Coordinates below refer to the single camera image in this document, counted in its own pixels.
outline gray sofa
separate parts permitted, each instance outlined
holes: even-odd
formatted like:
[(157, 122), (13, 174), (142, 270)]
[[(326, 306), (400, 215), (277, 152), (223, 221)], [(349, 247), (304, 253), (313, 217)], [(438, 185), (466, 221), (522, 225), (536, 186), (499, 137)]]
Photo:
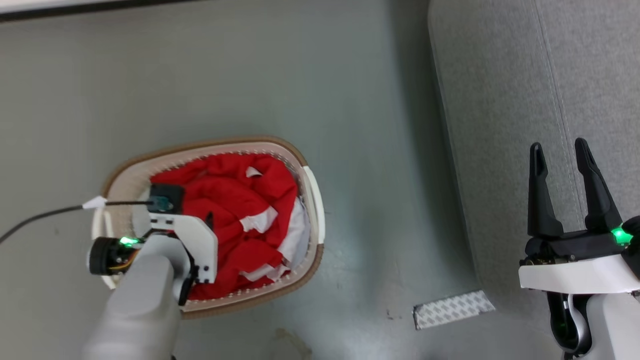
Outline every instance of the gray sofa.
[(588, 140), (618, 209), (640, 214), (640, 2), (433, 0), (429, 32), (468, 239), (499, 311), (548, 331), (521, 290), (528, 151), (541, 142), (565, 231), (587, 214), (573, 143)]

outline gray floor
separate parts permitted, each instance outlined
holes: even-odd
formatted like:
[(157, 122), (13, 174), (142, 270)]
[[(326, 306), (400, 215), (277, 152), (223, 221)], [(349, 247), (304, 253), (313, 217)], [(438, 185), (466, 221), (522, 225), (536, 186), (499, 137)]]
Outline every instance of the gray floor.
[[(277, 135), (322, 189), (323, 264), (292, 295), (183, 323), (179, 359), (555, 354), (497, 313), (413, 328), (413, 305), (478, 287), (431, 89), (427, 5), (219, 0), (0, 24), (0, 228), (90, 198), (136, 154)], [(84, 268), (89, 221), (43, 220), (0, 248), (3, 358), (78, 358), (108, 297)]]

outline black strip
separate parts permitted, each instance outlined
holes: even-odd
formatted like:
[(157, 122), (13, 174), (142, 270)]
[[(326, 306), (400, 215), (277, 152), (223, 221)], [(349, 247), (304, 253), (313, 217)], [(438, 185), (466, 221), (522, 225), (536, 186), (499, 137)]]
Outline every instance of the black strip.
[(74, 15), (78, 13), (106, 12), (111, 10), (141, 8), (144, 6), (162, 5), (162, 4), (170, 4), (170, 3), (190, 3), (193, 1), (202, 1), (202, 0), (120, 0), (120, 1), (109, 1), (105, 3), (63, 6), (61, 8), (24, 10), (24, 11), (13, 12), (13, 13), (2, 13), (0, 14), (0, 22), (38, 19), (41, 17)]

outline basket rim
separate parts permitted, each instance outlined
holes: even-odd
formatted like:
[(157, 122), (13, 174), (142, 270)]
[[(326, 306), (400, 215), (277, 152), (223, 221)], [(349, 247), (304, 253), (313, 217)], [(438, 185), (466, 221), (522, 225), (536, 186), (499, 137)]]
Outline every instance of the basket rim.
[[(109, 177), (104, 183), (104, 186), (102, 187), (102, 196), (107, 197), (109, 195), (109, 190), (111, 189), (111, 185), (113, 185), (113, 182), (115, 181), (115, 179), (124, 170), (126, 170), (127, 168), (137, 163), (151, 160), (153, 158), (157, 158), (160, 156), (173, 154), (174, 152), (199, 149), (201, 147), (210, 147), (210, 146), (216, 146), (216, 145), (232, 145), (232, 144), (239, 144), (239, 143), (259, 143), (259, 142), (269, 142), (269, 143), (274, 143), (276, 145), (282, 146), (296, 157), (296, 159), (300, 162), (300, 165), (302, 165), (303, 167), (308, 166), (306, 159), (304, 158), (304, 156), (302, 156), (302, 153), (297, 148), (295, 148), (293, 144), (275, 136), (245, 136), (245, 137), (237, 137), (237, 138), (225, 138), (225, 139), (219, 139), (219, 140), (205, 140), (201, 142), (187, 143), (183, 145), (167, 147), (164, 149), (160, 149), (158, 151), (148, 152), (146, 154), (136, 156), (134, 158), (131, 158), (123, 162), (114, 171), (112, 171), (112, 173), (110, 173)], [(227, 304), (227, 305), (218, 306), (218, 307), (214, 306), (207, 309), (200, 309), (200, 310), (193, 310), (193, 311), (183, 310), (182, 318), (188, 320), (188, 319), (203, 318), (207, 316), (233, 313), (234, 311), (239, 311), (239, 310), (247, 309), (249, 307), (258, 306), (259, 304), (269, 302), (278, 297), (291, 293), (301, 288), (303, 285), (309, 282), (309, 280), (311, 280), (311, 278), (315, 275), (318, 268), (320, 267), (320, 262), (322, 261), (323, 253), (324, 253), (324, 244), (318, 244), (316, 247), (316, 256), (314, 257), (314, 260), (311, 263), (309, 270), (298, 281), (292, 284), (283, 286), (280, 289), (277, 289), (275, 291), (272, 291), (263, 295), (258, 295), (257, 297), (254, 297), (254, 298), (241, 300), (239, 302), (235, 302), (232, 304)]]

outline green light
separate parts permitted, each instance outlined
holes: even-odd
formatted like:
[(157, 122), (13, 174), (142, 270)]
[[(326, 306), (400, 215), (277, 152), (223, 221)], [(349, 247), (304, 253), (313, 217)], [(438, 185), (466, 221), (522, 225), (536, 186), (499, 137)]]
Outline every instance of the green light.
[(620, 245), (629, 244), (631, 242), (631, 238), (633, 238), (633, 236), (625, 233), (625, 231), (621, 227), (613, 229), (611, 233), (616, 237), (616, 241)]
[(137, 244), (139, 242), (140, 241), (138, 239), (132, 239), (132, 238), (128, 238), (128, 237), (123, 237), (122, 239), (120, 239), (120, 243), (122, 245), (125, 245), (125, 246), (131, 246), (131, 245)]

